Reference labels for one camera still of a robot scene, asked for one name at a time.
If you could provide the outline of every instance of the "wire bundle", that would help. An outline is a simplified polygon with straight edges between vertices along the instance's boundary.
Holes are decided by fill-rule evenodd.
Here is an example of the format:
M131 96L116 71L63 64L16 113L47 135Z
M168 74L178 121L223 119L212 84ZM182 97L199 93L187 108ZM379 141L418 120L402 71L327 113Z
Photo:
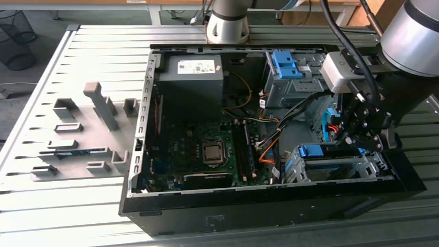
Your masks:
M271 144L266 148L266 150L259 158L260 162L266 161L264 156L268 153L270 149L274 147L275 143L279 141L279 137L280 137L282 131L287 127L287 123L306 111L308 105L312 103L314 100L316 100L322 96L326 96L330 94L331 94L330 91L314 93L306 99L303 99L292 108L290 108L287 113L280 118L280 120L275 126L275 131L272 132L272 134L262 142L259 142L256 144L256 149L259 149L262 146L267 145L271 142Z

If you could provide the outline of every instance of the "black power cable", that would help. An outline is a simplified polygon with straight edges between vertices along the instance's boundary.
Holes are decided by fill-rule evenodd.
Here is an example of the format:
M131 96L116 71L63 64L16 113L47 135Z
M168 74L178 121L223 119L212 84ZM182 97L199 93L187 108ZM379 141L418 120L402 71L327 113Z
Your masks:
M335 34L335 36L338 37L338 39L340 40L343 46L346 47L346 49L348 50L348 52L351 53L354 60L363 72L364 78L366 78L366 82L371 88L371 97L370 100L372 103L376 103L380 99L379 97L379 91L378 91L378 85L376 85L376 81L374 78L374 74L370 70L368 65L366 64L363 57L359 53L359 51L356 50L352 42L350 41L348 37L346 36L346 34L343 33L343 31L340 30L338 24L335 23L335 20L332 18L331 15L331 11L330 11L330 5L328 5L328 0L320 0L320 5L322 5L322 11L324 14L324 17L327 19L327 22L330 24L331 30Z
M340 30L343 32L351 32L351 33L376 34L376 32L374 30L360 29L360 28L344 28L344 27L340 27Z

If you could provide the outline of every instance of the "metal table leg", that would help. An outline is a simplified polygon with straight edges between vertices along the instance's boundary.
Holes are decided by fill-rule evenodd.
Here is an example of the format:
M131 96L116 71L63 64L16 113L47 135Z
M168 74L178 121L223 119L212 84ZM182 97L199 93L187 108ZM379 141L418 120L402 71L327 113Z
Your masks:
M59 10L49 10L48 11L51 13L51 16L52 16L52 20L57 21L60 19L60 11Z
M338 18L336 18L336 21L335 21L339 26L347 26L348 25L348 22L351 20L352 15L354 15L355 9L356 9L356 6L346 6L343 12L338 15Z
M160 19L160 5L150 5L148 11L151 15L151 25L162 25L162 19Z

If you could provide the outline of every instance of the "power supply label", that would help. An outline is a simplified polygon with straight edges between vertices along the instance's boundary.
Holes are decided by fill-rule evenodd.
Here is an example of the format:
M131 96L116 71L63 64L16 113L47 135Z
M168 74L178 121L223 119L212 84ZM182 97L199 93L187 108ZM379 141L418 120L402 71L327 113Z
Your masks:
M214 60L182 60L178 74L215 74Z

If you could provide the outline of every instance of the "green circuit board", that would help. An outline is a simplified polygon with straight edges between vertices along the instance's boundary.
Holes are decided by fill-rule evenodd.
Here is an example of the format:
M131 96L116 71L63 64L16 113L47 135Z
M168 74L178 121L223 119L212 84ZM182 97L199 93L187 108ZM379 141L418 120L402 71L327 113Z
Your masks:
M259 141L258 125L250 123L250 136ZM183 188L183 176L194 173L223 172L234 175L232 187L263 185L268 183L268 167L256 164L256 178L243 181L239 177L235 159L234 137L231 123L207 123L199 125L172 125L168 131L166 160L154 160L155 187L159 191L175 191ZM203 161L203 142L216 141L224 144L224 162L218 167L210 167Z

